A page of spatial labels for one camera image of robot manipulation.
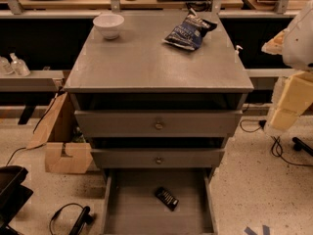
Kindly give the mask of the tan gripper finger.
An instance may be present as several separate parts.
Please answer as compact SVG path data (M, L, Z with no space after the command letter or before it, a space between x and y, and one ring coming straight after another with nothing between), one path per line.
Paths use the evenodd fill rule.
M285 38L287 31L281 30L277 35L263 44L261 51L270 55L282 55L285 50Z
M301 71L280 77L273 90L264 131L279 136L289 130L313 104L313 73Z

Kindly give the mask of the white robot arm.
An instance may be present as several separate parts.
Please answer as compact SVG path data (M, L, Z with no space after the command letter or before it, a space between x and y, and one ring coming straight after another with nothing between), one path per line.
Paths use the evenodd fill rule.
M279 136L313 104L313 1L307 2L285 29L266 42L262 51L281 55L285 65L297 70L289 77L279 77L274 85L265 132Z

